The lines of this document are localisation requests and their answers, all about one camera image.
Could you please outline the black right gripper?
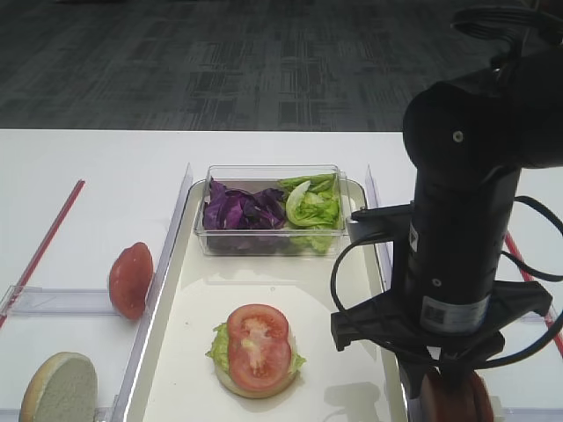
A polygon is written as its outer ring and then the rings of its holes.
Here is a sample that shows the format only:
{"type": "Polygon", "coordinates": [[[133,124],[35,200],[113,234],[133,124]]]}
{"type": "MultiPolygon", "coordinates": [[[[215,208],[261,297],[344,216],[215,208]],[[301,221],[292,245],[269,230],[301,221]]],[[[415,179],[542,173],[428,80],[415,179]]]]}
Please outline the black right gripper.
{"type": "Polygon", "coordinates": [[[552,340],[549,329],[518,353],[494,360],[478,354],[482,346],[500,339],[500,329],[528,312],[545,316],[552,296],[536,281],[496,281],[482,325],[471,335],[440,335],[422,329],[407,315],[409,304],[396,288],[352,308],[341,306],[331,287],[338,311],[331,314],[331,333],[338,351],[356,340],[368,340],[397,355],[399,377],[408,399],[420,397],[422,382],[431,367],[439,367],[443,386],[461,389],[475,375],[474,368],[495,368],[517,363],[539,352],[552,340]]]}

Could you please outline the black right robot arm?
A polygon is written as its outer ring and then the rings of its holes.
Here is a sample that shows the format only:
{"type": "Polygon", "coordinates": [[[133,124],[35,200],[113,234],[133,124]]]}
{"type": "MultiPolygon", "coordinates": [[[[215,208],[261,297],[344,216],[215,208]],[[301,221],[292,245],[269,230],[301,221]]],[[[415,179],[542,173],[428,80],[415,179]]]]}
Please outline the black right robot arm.
{"type": "Polygon", "coordinates": [[[392,243],[391,285],[339,306],[331,333],[338,350],[365,339],[393,352],[406,394],[416,398],[431,368],[459,387],[477,369],[530,357],[561,329],[556,321],[503,356],[501,330],[530,312],[545,316],[552,305],[545,283],[558,276],[495,277],[515,203],[562,225],[516,192],[523,169],[562,164],[561,48],[432,85],[407,107],[403,140],[417,170],[413,200],[351,216],[352,247],[392,243]]]}

